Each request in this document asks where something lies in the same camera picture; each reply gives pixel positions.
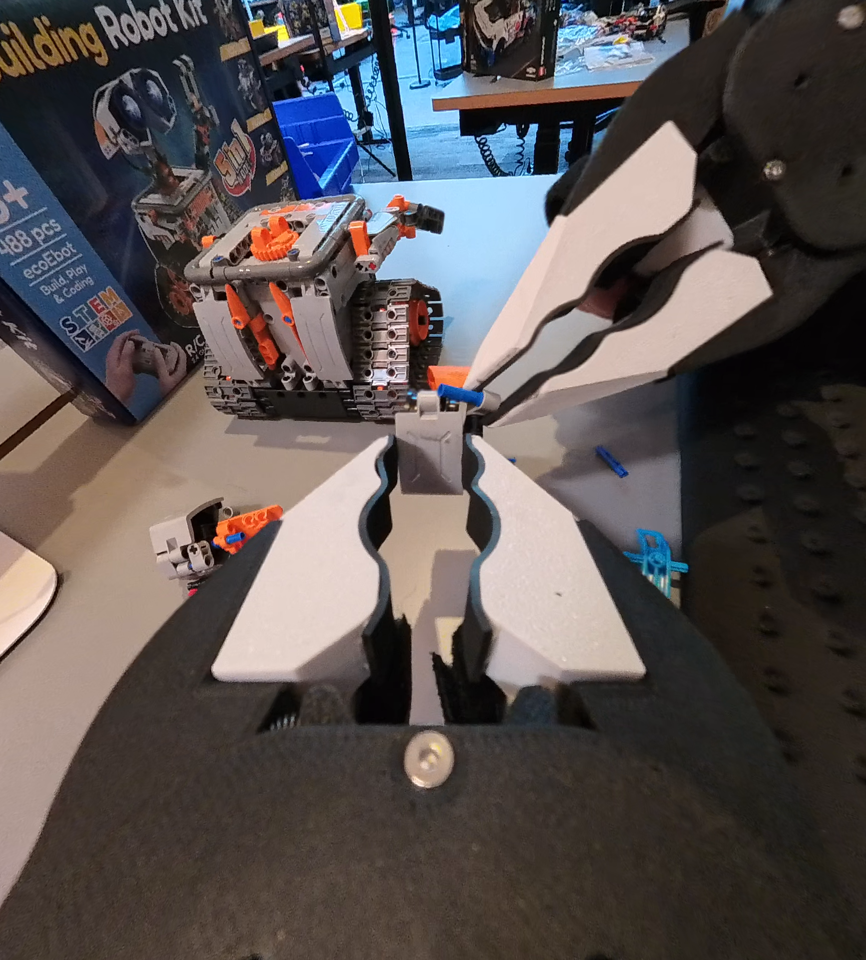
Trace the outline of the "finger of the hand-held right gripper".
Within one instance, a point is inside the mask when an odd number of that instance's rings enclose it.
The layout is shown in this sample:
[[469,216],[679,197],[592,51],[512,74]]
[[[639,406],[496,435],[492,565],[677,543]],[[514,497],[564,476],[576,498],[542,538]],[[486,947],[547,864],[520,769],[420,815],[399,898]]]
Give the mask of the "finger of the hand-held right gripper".
[[696,163],[690,144],[668,122],[575,209],[557,217],[481,343],[466,388],[486,389],[542,326],[585,297],[616,254],[687,219]]
[[630,315],[584,337],[555,366],[521,384],[484,422],[517,424],[666,378],[679,361],[771,295],[753,256],[716,247],[692,253],[664,269]]

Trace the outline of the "dark grey orange block assembly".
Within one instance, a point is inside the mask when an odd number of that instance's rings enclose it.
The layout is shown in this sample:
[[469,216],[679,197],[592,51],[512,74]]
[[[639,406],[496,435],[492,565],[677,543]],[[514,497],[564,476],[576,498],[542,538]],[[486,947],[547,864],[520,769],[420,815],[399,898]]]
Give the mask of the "dark grey orange block assembly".
[[151,526],[156,567],[192,596],[264,527],[280,522],[283,515],[279,505],[243,511],[214,497]]

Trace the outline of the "black toy car box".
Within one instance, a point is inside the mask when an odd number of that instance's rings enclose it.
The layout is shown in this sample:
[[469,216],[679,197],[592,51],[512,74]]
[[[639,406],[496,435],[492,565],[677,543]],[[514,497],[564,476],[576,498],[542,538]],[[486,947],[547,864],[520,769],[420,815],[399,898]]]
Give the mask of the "black toy car box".
[[559,1],[461,1],[463,71],[530,82],[555,75]]

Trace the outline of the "black wheel hub assembly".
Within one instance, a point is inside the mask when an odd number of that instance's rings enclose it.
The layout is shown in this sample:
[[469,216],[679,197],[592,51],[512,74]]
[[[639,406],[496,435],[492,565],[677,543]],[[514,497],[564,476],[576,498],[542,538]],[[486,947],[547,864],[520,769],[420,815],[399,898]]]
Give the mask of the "black wheel hub assembly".
[[496,409],[487,390],[440,384],[412,391],[407,409],[394,416],[399,486],[406,496],[457,496],[463,492],[463,436],[467,416]]

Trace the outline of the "wooden table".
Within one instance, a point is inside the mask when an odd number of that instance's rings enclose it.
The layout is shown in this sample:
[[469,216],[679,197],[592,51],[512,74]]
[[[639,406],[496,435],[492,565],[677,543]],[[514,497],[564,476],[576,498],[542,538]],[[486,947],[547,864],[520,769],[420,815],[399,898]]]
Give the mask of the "wooden table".
[[659,65],[611,67],[529,81],[476,77],[463,73],[432,101],[436,113],[458,112],[464,137],[484,137],[499,126],[536,126],[534,172],[559,170],[559,131],[571,126],[569,162],[588,154],[597,130]]

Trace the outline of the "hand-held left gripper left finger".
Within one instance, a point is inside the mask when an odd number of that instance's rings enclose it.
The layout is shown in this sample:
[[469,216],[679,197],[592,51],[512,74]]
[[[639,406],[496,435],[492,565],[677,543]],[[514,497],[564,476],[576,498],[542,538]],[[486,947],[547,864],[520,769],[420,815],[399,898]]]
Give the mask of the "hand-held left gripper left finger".
[[378,559],[360,520],[382,488],[391,436],[287,510],[213,662],[221,682],[332,684],[368,677],[363,631],[380,599]]

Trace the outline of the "black dimpled mat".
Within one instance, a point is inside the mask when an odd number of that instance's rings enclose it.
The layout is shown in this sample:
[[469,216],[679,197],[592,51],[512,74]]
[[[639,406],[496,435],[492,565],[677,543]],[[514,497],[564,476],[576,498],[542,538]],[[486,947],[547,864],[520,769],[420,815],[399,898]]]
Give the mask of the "black dimpled mat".
[[866,929],[866,389],[682,384],[684,605],[772,729]]

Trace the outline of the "grey orange tracked toy robot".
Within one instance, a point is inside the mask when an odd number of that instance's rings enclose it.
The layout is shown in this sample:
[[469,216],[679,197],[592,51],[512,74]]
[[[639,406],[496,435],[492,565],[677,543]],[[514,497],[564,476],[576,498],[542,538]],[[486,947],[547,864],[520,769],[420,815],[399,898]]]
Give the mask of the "grey orange tracked toy robot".
[[356,194],[247,210],[184,271],[212,407],[245,420],[390,423],[439,364],[439,291],[382,280],[396,244],[441,234],[442,210]]

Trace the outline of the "black metal pole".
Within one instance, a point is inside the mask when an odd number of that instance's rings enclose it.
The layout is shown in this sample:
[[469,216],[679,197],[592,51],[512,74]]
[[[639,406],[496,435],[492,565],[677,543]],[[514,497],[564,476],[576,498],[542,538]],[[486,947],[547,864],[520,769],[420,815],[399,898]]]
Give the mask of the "black metal pole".
[[386,105],[395,171],[400,182],[411,182],[414,176],[392,41],[389,2],[368,1],[367,4]]

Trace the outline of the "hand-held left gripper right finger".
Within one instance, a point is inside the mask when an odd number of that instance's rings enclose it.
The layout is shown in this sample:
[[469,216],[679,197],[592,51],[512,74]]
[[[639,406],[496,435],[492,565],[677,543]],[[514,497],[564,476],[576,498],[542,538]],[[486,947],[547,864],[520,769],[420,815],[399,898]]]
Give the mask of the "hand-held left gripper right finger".
[[570,510],[467,437],[467,677],[504,690],[636,682],[645,666]]

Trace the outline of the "blue plastic separator tool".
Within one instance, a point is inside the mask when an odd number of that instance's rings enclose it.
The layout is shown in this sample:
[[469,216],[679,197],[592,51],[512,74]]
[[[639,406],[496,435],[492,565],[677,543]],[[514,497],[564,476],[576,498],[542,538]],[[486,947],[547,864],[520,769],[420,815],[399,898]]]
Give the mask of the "blue plastic separator tool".
[[624,551],[640,573],[667,598],[672,598],[674,580],[689,572],[689,565],[672,558],[671,548],[663,534],[655,530],[637,528],[636,551]]

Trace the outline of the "blue plastic storage bin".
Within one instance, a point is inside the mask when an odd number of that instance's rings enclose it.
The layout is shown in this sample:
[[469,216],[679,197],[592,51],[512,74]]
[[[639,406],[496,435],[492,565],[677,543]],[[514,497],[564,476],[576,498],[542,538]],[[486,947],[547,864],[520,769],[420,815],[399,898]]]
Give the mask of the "blue plastic storage bin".
[[285,99],[275,101],[273,108],[298,197],[351,194],[358,144],[338,96],[325,92]]

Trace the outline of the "blue robot kit box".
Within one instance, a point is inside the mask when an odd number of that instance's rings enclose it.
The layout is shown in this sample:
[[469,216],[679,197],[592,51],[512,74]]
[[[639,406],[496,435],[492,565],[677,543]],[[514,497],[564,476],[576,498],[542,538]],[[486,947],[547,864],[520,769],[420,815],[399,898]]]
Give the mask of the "blue robot kit box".
[[0,2],[0,337],[87,414],[195,370],[185,268],[294,196],[244,2]]

